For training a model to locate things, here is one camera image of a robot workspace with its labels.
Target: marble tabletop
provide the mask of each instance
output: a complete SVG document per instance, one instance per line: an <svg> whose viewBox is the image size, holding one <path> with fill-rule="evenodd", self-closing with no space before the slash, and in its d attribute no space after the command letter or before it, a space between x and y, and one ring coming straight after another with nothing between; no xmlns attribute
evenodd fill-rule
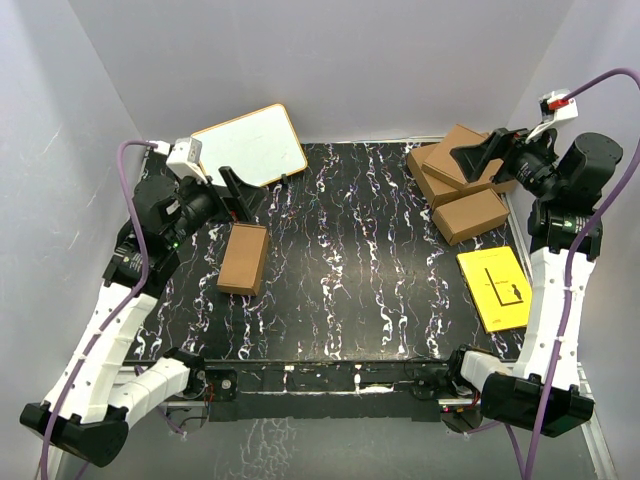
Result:
<svg viewBox="0 0 640 480"><path fill-rule="evenodd" d="M448 357L460 344L517 357L524 330L486 334L456 255L511 245L507 224L449 246L406 167L420 144L308 144L309 167L270 188L257 213L270 244L257 297L216 281L231 226L206 225L127 360L172 346L207 359L378 360ZM150 155L143 175L164 173Z"/></svg>

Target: white wall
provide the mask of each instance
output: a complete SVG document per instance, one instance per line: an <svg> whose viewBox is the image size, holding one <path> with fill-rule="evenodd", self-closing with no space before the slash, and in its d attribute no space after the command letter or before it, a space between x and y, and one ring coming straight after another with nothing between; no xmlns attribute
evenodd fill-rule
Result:
<svg viewBox="0 0 640 480"><path fill-rule="evenodd" d="M571 0L70 0L140 132L283 103L303 141L504 125Z"/></svg>
<svg viewBox="0 0 640 480"><path fill-rule="evenodd" d="M116 147L138 133L65 0L0 5L0 476L22 479L42 442L18 417L90 317L125 217Z"/></svg>
<svg viewBox="0 0 640 480"><path fill-rule="evenodd" d="M539 121L536 98L557 88L576 88L611 68L640 68L637 1L576 1L531 80L509 126ZM640 91L616 77L578 97L579 117L559 129L557 153L586 131L620 143L625 156L608 193L626 168L640 136ZM520 190L517 216L523 230L533 197ZM587 289L580 333L580 359L593 387L597 411L621 479L638 478L640 416L640 172L604 217L602 255Z"/></svg>

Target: cardboard box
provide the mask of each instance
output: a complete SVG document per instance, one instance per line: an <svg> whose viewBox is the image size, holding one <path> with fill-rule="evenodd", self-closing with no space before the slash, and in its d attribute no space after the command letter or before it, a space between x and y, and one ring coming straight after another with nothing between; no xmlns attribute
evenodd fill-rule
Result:
<svg viewBox="0 0 640 480"><path fill-rule="evenodd" d="M487 168L485 168L482 176L475 182L469 183L464 178L462 170L458 166L458 163L453 159L449 153L454 147L462 147L469 145L478 145L482 143L487 134L476 133L462 125L456 125L451 131L444 137L442 142L437 144L437 147L431 152L429 158L427 158L422 164L422 170L432 177L451 185L458 190L464 190L470 188L467 192L471 193L489 188L491 184L491 177L493 177L502 166L502 160L494 159L489 162Z"/></svg>
<svg viewBox="0 0 640 480"><path fill-rule="evenodd" d="M455 245L499 227L508 215L500 197L488 189L438 207L432 220L449 245Z"/></svg>
<svg viewBox="0 0 640 480"><path fill-rule="evenodd" d="M218 289L231 294L258 295L268 245L265 227L234 224L220 267Z"/></svg>
<svg viewBox="0 0 640 480"><path fill-rule="evenodd" d="M491 176L497 172L496 169L495 172L491 173L486 179L483 176L481 180L467 184L465 188L458 190L425 173L421 168L437 146L437 144L434 144L414 148L409 152L409 155L407 155L407 166L409 167L409 171L411 171L418 187L420 187L420 191L427 199L427 203L431 208L438 208L440 205L444 205L445 203L452 202L453 200L457 200L458 198L462 198L467 195L472 195L487 188L493 188L497 193L507 193L513 190L518 183L516 180L510 180L508 182L501 183L500 185L494 185L491 181L486 181L486 179L491 178ZM497 160L497 162L500 162L497 164L497 167L500 168L502 160Z"/></svg>

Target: gray floor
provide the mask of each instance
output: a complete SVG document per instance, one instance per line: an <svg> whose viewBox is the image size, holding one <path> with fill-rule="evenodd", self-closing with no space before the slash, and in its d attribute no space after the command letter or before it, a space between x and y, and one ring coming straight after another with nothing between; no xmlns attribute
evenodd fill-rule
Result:
<svg viewBox="0 0 640 480"><path fill-rule="evenodd" d="M527 448L529 432L517 436ZM80 466L65 458L58 479L75 478ZM596 478L581 429L543 438L534 477ZM466 441L448 435L444 424L409 420L254 420L208 423L183 442L151 414L111 465L90 466L83 476L112 478L477 480L518 479L519 473L502 427Z"/></svg>

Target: yellow book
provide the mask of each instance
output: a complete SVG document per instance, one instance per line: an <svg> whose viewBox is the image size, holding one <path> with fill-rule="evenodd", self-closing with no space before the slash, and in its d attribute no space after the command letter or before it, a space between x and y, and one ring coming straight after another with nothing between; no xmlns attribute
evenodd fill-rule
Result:
<svg viewBox="0 0 640 480"><path fill-rule="evenodd" d="M527 325L531 286L511 247L460 253L458 263L487 333Z"/></svg>

